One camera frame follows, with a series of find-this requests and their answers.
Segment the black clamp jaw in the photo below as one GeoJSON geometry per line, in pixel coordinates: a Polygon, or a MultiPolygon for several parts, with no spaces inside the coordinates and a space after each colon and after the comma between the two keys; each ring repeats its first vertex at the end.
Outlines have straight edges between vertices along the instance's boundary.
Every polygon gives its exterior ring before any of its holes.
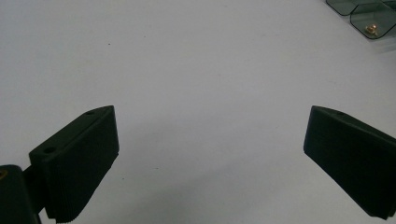
{"type": "Polygon", "coordinates": [[[329,108],[313,106],[304,152],[368,215],[396,211],[396,139],[329,108]]]}
{"type": "Polygon", "coordinates": [[[31,166],[0,166],[0,223],[74,220],[119,154],[114,106],[88,111],[29,153],[31,166]]]}

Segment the transparent plastic sheet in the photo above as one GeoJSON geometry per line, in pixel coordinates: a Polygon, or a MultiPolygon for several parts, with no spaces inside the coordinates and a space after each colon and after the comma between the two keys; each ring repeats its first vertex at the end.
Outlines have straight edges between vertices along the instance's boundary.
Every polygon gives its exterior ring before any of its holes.
{"type": "Polygon", "coordinates": [[[327,0],[326,3],[350,22],[364,36],[378,39],[396,25],[396,1],[327,0]]]}

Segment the brass screw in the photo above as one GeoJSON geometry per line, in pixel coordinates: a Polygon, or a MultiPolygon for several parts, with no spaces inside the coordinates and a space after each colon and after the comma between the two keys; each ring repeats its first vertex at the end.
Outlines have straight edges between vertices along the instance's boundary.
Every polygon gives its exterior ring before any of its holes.
{"type": "Polygon", "coordinates": [[[2,180],[4,177],[6,177],[6,175],[8,175],[7,170],[0,170],[0,180],[2,180]]]}
{"type": "Polygon", "coordinates": [[[378,35],[378,33],[376,32],[376,25],[375,24],[371,24],[366,26],[366,32],[370,35],[378,35]]]}

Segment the white surface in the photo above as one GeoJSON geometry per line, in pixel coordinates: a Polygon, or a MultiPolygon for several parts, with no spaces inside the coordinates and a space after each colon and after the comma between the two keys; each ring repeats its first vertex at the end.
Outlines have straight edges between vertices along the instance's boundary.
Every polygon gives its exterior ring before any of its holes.
{"type": "Polygon", "coordinates": [[[396,38],[324,1],[6,0],[0,52],[0,164],[116,107],[120,156],[75,224],[395,221],[303,153],[311,105],[396,136],[396,38]]]}

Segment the dark plastic part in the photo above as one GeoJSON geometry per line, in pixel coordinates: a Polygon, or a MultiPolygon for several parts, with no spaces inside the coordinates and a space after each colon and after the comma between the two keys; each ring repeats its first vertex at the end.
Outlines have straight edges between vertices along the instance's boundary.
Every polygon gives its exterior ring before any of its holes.
{"type": "Polygon", "coordinates": [[[88,111],[30,152],[49,218],[75,219],[119,153],[113,106],[88,111]]]}
{"type": "Polygon", "coordinates": [[[31,206],[22,170],[16,165],[0,166],[0,223],[40,224],[31,206]]]}
{"type": "Polygon", "coordinates": [[[345,113],[313,106],[304,152],[368,215],[394,215],[396,139],[345,113]]]}
{"type": "Polygon", "coordinates": [[[48,203],[48,191],[44,178],[35,173],[33,166],[29,166],[23,171],[26,188],[28,190],[32,209],[39,213],[48,203]]]}

